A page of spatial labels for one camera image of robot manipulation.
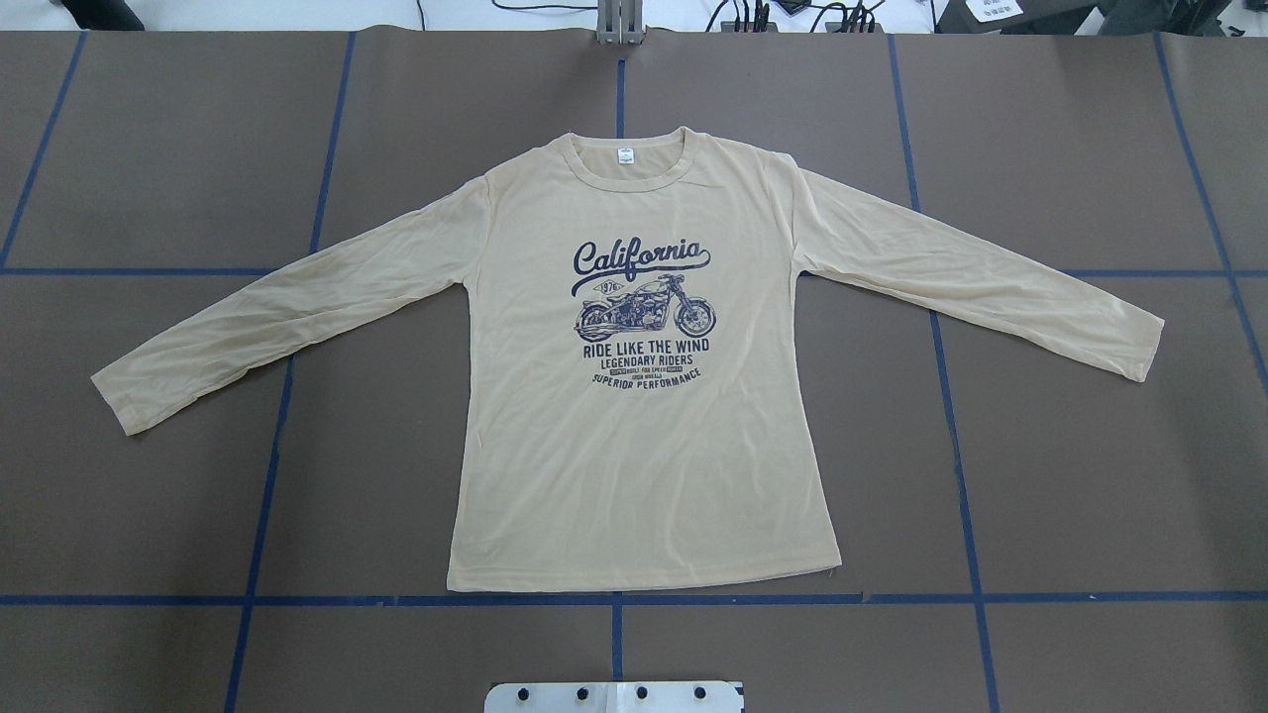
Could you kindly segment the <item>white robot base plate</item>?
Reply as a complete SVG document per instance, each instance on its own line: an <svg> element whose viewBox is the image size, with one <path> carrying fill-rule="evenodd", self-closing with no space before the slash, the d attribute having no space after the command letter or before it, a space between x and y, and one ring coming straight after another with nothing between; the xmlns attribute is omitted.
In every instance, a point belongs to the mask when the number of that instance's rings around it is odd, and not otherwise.
<svg viewBox="0 0 1268 713"><path fill-rule="evenodd" d="M724 680L497 684L484 712L744 712L743 684Z"/></svg>

